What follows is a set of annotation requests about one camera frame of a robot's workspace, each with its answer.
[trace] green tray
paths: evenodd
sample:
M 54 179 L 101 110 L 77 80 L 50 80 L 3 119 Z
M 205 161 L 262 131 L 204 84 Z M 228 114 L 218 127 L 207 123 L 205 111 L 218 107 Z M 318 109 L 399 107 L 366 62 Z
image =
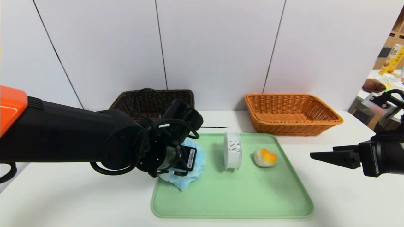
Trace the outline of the green tray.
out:
M 151 208 L 162 218 L 290 219 L 305 218 L 313 202 L 278 141 L 269 134 L 240 134 L 242 163 L 239 170 L 225 170 L 224 134 L 201 134 L 197 142 L 206 151 L 200 179 L 181 192 L 159 179 Z M 268 149 L 278 156 L 274 167 L 260 168 L 252 154 Z

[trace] white tape roll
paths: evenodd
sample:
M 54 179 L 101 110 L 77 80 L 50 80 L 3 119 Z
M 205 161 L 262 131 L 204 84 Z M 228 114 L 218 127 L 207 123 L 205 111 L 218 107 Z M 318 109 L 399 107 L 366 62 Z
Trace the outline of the white tape roll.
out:
M 225 169 L 239 169 L 241 166 L 241 140 L 238 133 L 225 133 Z

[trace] label sticker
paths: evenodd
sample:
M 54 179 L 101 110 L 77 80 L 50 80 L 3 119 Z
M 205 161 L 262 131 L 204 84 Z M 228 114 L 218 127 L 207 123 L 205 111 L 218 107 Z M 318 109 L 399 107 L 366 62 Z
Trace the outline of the label sticker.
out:
M 372 153 L 373 153 L 373 161 L 375 162 L 376 167 L 376 174 L 379 174 L 379 165 L 377 164 L 376 149 L 374 146 L 372 146 Z
M 195 149 L 191 149 L 191 151 L 189 152 L 189 158 L 187 164 L 188 169 L 192 168 L 192 162 L 194 162 L 194 156 L 195 156 Z

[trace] brown wicker basket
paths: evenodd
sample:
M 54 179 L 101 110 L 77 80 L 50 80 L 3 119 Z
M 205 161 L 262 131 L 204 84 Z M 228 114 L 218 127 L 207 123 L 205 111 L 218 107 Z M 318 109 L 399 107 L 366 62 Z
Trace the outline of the brown wicker basket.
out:
M 245 101 L 257 132 L 316 136 L 343 123 L 334 110 L 313 95 L 248 94 Z
M 188 105 L 195 107 L 194 93 L 191 90 L 158 90 L 163 98 L 164 106 L 167 109 L 174 99 L 180 99 Z M 133 96 L 137 90 L 121 93 L 109 109 L 118 109 L 127 113 L 135 121 L 140 121 L 143 117 L 138 114 L 133 107 Z M 161 118 L 161 101 L 153 91 L 142 91 L 136 98 L 136 104 L 139 110 L 152 120 Z

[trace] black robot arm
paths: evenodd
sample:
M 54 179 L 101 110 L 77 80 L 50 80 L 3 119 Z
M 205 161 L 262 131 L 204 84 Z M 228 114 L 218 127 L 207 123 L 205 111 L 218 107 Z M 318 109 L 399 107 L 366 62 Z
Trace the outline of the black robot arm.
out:
M 394 104 L 403 109 L 404 103 L 391 96 L 398 93 L 404 98 L 401 90 L 390 90 L 371 101 L 380 108 L 387 109 Z M 330 164 L 355 169 L 361 166 L 363 174 L 369 177 L 378 177 L 383 173 L 404 174 L 404 123 L 395 130 L 385 130 L 376 133 L 369 141 L 358 145 L 333 147 L 330 152 L 312 152 L 310 157 Z
M 120 110 L 92 112 L 27 97 L 22 114 L 0 137 L 0 163 L 12 166 L 0 181 L 15 175 L 15 162 L 90 162 L 107 175 L 137 167 L 153 177 L 175 168 L 185 176 L 197 150 L 181 144 L 187 137 L 198 139 L 202 123 L 202 116 L 178 99 L 163 109 L 160 121 L 145 118 L 140 125 Z

